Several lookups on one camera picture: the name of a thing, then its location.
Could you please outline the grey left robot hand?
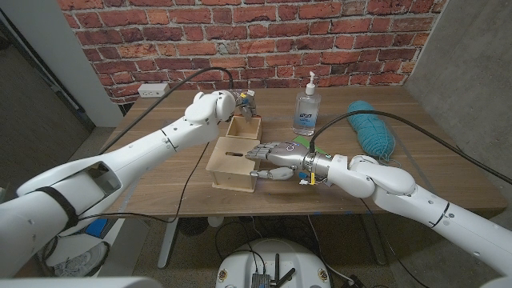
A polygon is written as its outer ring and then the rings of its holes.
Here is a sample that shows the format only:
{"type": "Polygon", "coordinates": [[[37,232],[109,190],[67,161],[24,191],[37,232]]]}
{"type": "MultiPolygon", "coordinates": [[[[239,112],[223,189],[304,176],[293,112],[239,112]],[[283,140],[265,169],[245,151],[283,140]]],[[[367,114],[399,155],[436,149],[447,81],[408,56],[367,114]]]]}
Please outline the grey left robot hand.
{"type": "Polygon", "coordinates": [[[253,90],[232,90],[235,106],[239,109],[244,119],[249,122],[257,115],[255,92],[253,90]]]}

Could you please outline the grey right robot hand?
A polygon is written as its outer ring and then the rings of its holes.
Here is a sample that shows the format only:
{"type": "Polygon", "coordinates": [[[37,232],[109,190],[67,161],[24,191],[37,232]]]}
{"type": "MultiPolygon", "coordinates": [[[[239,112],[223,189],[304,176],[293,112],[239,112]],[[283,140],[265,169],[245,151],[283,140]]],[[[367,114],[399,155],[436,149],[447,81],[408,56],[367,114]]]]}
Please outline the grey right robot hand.
{"type": "Polygon", "coordinates": [[[310,185],[326,182],[332,157],[320,152],[310,152],[308,147],[298,142],[261,143],[248,151],[245,158],[270,162],[278,168],[253,170],[251,176],[272,180],[288,180],[295,171],[310,173],[310,185]]]}

